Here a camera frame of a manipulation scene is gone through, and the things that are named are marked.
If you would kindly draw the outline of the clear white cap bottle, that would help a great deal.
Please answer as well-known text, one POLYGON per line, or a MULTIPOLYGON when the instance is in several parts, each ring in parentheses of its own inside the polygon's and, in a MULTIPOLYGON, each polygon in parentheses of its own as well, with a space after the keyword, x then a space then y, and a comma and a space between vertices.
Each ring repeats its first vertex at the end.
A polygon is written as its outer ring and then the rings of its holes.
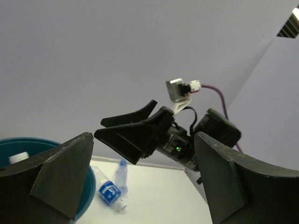
POLYGON ((28 152, 22 152, 22 153, 10 156, 9 162, 10 162, 10 164, 14 164, 14 163, 20 162, 22 160, 25 160, 27 158, 29 158, 28 152))

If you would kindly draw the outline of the crinkled blue cap bottle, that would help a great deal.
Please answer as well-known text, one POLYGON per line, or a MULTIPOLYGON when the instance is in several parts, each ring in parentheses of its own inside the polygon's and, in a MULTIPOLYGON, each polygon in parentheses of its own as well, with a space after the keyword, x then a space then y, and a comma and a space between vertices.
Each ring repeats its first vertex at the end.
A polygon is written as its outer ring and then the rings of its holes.
POLYGON ((127 194, 128 165, 125 159, 120 160, 115 172, 115 184, 123 195, 127 194))

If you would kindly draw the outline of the blue label white cap bottle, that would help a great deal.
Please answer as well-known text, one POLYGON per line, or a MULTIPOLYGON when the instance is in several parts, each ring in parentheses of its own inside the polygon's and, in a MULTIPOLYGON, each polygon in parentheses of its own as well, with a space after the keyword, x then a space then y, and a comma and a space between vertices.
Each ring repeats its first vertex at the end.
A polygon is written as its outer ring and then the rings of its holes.
POLYGON ((92 166, 96 179, 96 190, 102 201, 117 212, 126 209, 127 203, 120 189, 97 166, 92 166))

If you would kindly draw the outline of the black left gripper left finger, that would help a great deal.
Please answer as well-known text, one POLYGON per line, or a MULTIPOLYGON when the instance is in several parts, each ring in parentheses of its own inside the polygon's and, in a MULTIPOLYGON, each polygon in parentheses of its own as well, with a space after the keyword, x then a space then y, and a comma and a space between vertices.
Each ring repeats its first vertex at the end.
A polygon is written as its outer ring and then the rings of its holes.
POLYGON ((0 166, 3 224, 70 224, 75 219, 93 152, 82 133, 20 162, 0 166))

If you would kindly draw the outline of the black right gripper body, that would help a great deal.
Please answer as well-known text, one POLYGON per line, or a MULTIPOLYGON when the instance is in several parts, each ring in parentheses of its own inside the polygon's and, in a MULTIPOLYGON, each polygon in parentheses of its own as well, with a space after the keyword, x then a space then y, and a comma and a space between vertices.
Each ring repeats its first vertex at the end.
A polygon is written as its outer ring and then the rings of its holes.
POLYGON ((183 167, 199 172, 193 140, 182 127, 171 126, 160 139, 156 150, 183 167))

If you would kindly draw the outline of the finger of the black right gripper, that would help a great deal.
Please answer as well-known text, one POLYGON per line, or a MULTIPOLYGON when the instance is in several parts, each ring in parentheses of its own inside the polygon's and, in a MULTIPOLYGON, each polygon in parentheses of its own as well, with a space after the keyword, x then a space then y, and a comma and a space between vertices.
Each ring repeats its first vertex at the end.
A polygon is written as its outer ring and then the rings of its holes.
POLYGON ((172 119, 173 112, 162 107, 143 121, 98 129, 94 137, 136 164, 140 158, 153 153, 171 126, 172 119))
POLYGON ((150 116, 156 105, 157 101, 151 100, 140 110, 119 116, 104 118, 101 120, 100 124, 104 127, 113 127, 143 121, 150 116))

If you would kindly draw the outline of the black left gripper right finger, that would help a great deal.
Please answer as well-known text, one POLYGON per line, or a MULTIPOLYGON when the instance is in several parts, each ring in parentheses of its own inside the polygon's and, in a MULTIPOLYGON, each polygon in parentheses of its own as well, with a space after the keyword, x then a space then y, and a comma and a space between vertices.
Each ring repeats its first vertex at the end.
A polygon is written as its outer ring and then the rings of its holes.
POLYGON ((297 224, 299 172, 260 161, 205 133, 195 153, 214 224, 297 224))

